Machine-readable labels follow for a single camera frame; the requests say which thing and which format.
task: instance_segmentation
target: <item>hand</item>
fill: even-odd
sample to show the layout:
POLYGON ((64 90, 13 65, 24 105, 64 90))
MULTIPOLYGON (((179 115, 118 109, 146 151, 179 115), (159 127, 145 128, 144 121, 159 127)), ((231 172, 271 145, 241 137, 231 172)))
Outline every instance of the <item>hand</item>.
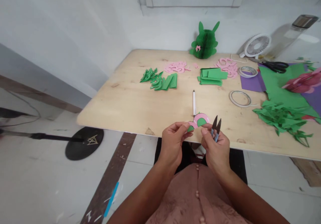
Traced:
POLYGON ((183 141, 193 135, 193 131, 186 133, 189 126, 187 122, 176 122, 162 133, 162 148, 158 162, 173 168, 174 172, 182 161, 183 141))
POLYGON ((213 136, 216 134, 214 130, 211 136, 211 124, 202 125, 202 146, 206 149, 206 162, 208 167, 218 176, 229 174, 231 172, 229 153, 230 153, 230 140, 225 134, 220 131, 217 142, 214 141, 213 136))

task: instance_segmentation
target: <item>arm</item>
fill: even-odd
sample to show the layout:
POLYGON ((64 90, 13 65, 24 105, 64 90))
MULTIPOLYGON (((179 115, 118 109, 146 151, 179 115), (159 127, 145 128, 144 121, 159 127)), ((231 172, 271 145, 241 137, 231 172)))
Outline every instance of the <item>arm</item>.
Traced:
POLYGON ((208 131, 212 128, 212 125, 205 124, 203 127, 206 128, 202 129, 202 145, 206 149, 208 167, 217 177, 236 211, 253 224, 289 224, 280 213, 231 170, 229 165, 229 139, 220 132, 216 143, 208 131))
POLYGON ((162 133, 162 148, 159 159, 144 180, 124 200, 108 224, 145 223, 157 210, 162 198, 182 161, 182 142, 192 136, 186 133, 189 123, 176 122, 162 133))

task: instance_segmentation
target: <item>person's right hand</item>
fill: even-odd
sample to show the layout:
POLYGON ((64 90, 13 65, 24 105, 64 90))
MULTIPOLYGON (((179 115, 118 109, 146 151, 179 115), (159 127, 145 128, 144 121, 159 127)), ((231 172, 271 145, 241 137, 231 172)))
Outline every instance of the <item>person's right hand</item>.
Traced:
POLYGON ((218 177, 223 177, 231 172, 229 163, 230 153, 230 140, 225 134, 220 131, 217 142, 214 141, 213 136, 216 134, 214 131, 211 136, 212 125, 207 123, 202 125, 202 146, 206 149, 206 162, 208 167, 218 177))

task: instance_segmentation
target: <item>white pen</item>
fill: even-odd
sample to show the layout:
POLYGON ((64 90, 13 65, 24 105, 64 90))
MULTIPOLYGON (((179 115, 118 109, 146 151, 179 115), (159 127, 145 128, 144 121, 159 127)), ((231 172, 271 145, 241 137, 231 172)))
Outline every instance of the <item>white pen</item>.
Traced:
POLYGON ((193 90, 193 115, 196 115, 195 90, 193 90))

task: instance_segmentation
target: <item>black cable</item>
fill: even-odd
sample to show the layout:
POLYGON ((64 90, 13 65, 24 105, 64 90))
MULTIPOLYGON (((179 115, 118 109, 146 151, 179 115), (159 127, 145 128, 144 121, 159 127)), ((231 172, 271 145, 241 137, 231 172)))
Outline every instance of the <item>black cable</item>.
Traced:
POLYGON ((10 92, 10 91, 8 91, 8 90, 5 90, 5 91, 7 91, 9 94, 11 94, 11 95, 13 95, 13 96, 17 97, 18 99, 22 100, 23 102, 27 103, 27 104, 28 104, 32 109, 34 109, 34 110, 38 113, 38 118, 37 118, 37 119, 35 119, 35 120, 33 120, 33 121, 24 122, 24 123, 15 124, 15 125, 0 125, 0 127, 10 127, 10 126, 17 126, 17 125, 22 125, 22 124, 32 123, 32 122, 35 122, 35 121, 37 121, 38 119, 40 119, 40 118, 41 118, 41 114, 39 113, 39 111, 38 111, 35 107, 33 107, 33 106, 28 102, 28 101, 24 100, 23 98, 21 98, 21 97, 19 97, 19 96, 15 95, 14 93, 12 93, 12 92, 10 92))

